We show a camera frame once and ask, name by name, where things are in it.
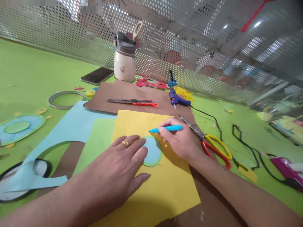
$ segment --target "phone screen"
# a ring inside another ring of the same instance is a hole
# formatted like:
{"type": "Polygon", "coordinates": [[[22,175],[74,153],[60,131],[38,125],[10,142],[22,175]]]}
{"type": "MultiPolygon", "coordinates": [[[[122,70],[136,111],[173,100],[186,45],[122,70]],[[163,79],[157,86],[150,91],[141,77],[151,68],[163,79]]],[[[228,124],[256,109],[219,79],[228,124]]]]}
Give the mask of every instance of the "phone screen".
{"type": "Polygon", "coordinates": [[[113,70],[101,67],[95,71],[81,77],[83,82],[87,82],[94,85],[100,85],[102,81],[105,81],[114,73],[113,70]]]}

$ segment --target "yellow scissors handle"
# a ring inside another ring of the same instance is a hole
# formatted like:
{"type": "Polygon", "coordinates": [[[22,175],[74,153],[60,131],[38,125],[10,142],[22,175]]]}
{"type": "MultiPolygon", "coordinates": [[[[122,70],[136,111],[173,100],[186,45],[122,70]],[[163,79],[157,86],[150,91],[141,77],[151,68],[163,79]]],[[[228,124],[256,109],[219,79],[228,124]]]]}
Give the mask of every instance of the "yellow scissors handle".
{"type": "Polygon", "coordinates": [[[205,138],[209,141],[209,143],[211,143],[211,145],[214,148],[216,148],[218,151],[220,151],[226,158],[228,158],[228,159],[232,159],[233,158],[230,150],[227,148],[227,146],[221,140],[219,140],[218,138],[213,137],[211,135],[208,135],[208,134],[205,135],[205,138]],[[217,141],[224,148],[224,150],[226,151],[227,155],[213,142],[213,140],[217,141]]]}

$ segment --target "scissors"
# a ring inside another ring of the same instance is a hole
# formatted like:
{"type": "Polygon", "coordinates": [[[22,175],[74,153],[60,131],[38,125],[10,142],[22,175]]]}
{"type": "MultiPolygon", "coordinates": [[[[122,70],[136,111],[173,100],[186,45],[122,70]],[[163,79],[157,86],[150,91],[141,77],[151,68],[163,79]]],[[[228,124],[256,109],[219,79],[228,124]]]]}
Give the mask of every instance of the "scissors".
{"type": "Polygon", "coordinates": [[[212,139],[216,140],[223,148],[224,150],[226,151],[226,153],[228,154],[228,156],[231,156],[231,159],[232,159],[232,155],[231,155],[231,152],[230,150],[228,150],[228,148],[226,147],[226,145],[221,141],[219,140],[218,138],[216,137],[213,137],[213,136],[210,136],[210,135],[205,135],[203,132],[201,132],[200,130],[198,130],[195,126],[193,126],[191,123],[189,123],[184,117],[182,117],[180,114],[179,116],[181,117],[181,119],[189,125],[190,129],[200,138],[201,140],[201,145],[203,147],[203,150],[205,151],[205,154],[209,157],[211,157],[212,159],[214,159],[212,157],[212,155],[209,153],[208,149],[211,149],[213,152],[215,152],[226,164],[226,169],[230,169],[231,168],[231,163],[229,161],[229,158],[222,153],[222,151],[218,148],[218,146],[212,141],[212,139]],[[204,140],[204,138],[206,138],[213,146],[211,146],[208,142],[206,142],[204,140]]]}

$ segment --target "finger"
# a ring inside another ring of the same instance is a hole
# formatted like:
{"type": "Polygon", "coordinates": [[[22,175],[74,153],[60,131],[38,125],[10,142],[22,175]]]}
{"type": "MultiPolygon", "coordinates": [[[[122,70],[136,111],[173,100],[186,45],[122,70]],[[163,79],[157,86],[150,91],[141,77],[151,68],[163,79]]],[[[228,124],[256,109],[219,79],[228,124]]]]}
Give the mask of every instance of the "finger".
{"type": "MultiPolygon", "coordinates": [[[[140,139],[139,135],[131,135],[131,136],[126,137],[123,140],[127,141],[128,142],[128,146],[130,146],[132,144],[132,142],[134,142],[137,139],[140,139]]],[[[122,143],[123,140],[121,140],[120,144],[117,145],[117,148],[119,148],[121,150],[125,150],[127,148],[126,145],[124,143],[122,143]]]]}
{"type": "Polygon", "coordinates": [[[128,148],[127,151],[131,154],[131,157],[145,144],[146,139],[141,138],[135,142],[133,142],[128,148]]]}
{"type": "Polygon", "coordinates": [[[163,140],[166,140],[170,143],[174,139],[174,135],[171,134],[171,132],[168,131],[167,129],[159,126],[158,130],[160,132],[161,137],[163,137],[163,140]]]}
{"type": "Polygon", "coordinates": [[[116,138],[116,140],[110,145],[110,147],[115,147],[119,145],[123,140],[125,140],[126,136],[121,136],[116,138]]]}
{"type": "Polygon", "coordinates": [[[182,125],[182,122],[178,121],[176,118],[170,117],[166,121],[160,124],[161,127],[170,126],[170,125],[182,125]]]}
{"type": "Polygon", "coordinates": [[[147,147],[141,147],[131,158],[130,163],[134,167],[134,174],[138,171],[147,156],[147,147]]]}
{"type": "Polygon", "coordinates": [[[137,191],[150,176],[151,175],[148,173],[140,173],[138,176],[134,177],[127,190],[127,197],[130,197],[135,191],[137,191]]]}

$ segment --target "metal mesh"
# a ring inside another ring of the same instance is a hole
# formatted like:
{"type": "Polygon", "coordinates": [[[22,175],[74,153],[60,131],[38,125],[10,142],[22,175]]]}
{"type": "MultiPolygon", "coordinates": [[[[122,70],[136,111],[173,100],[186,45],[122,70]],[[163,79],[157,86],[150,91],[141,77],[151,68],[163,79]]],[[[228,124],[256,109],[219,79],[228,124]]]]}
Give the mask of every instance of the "metal mesh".
{"type": "Polygon", "coordinates": [[[247,65],[248,79],[228,82],[228,66],[241,61],[239,53],[297,78],[303,69],[300,1],[268,2],[247,32],[240,32],[262,2],[113,0],[102,2],[101,15],[81,14],[80,0],[60,0],[55,7],[7,6],[0,7],[0,35],[113,67],[113,34],[121,31],[132,38],[142,20],[144,28],[135,40],[137,74],[167,82],[173,69],[180,86],[249,104],[284,80],[271,75],[274,71],[247,65]]]}

